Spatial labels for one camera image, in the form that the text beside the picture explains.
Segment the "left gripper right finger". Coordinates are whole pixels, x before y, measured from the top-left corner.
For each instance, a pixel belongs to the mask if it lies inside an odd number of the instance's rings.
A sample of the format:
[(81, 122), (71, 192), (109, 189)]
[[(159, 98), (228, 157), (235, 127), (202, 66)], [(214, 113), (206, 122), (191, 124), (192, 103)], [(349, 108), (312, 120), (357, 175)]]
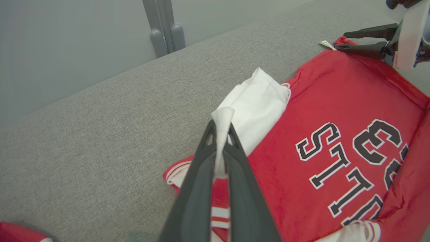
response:
[(231, 124), (223, 156), (228, 174), (231, 242), (281, 242), (273, 216)]

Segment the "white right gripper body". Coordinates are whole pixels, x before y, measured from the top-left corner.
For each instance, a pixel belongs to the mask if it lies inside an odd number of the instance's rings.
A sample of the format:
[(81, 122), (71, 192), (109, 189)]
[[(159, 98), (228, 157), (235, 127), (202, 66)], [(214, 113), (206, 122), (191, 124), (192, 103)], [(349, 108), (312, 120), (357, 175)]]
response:
[(387, 0), (386, 5), (395, 9), (402, 5), (406, 12), (399, 24), (394, 40), (397, 49), (393, 67), (413, 69), (429, 62), (429, 6), (428, 0)]

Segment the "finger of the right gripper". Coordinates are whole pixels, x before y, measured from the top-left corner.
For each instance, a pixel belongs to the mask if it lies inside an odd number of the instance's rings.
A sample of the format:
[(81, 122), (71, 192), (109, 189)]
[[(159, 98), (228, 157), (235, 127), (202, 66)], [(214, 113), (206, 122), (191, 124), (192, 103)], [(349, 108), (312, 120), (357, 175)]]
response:
[(399, 25), (397, 23), (388, 24), (384, 26), (376, 26), (376, 27), (371, 27), (367, 29), (361, 29), (354, 32), (345, 32), (343, 36), (347, 38), (353, 38), (353, 39), (371, 37), (371, 38), (382, 38), (385, 40), (391, 40), (394, 37), (398, 26)]
[(340, 44), (336, 45), (335, 49), (358, 56), (368, 57), (377, 60), (391, 61), (392, 56), (386, 51), (387, 42), (381, 41), (374, 44), (353, 45)]

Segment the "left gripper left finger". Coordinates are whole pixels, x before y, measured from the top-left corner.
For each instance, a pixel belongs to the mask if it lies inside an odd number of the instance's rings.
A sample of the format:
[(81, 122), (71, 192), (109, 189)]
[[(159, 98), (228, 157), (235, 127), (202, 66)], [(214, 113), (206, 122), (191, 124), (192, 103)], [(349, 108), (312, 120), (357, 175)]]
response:
[(209, 242), (216, 157), (216, 125), (210, 121), (158, 238), (159, 242)]

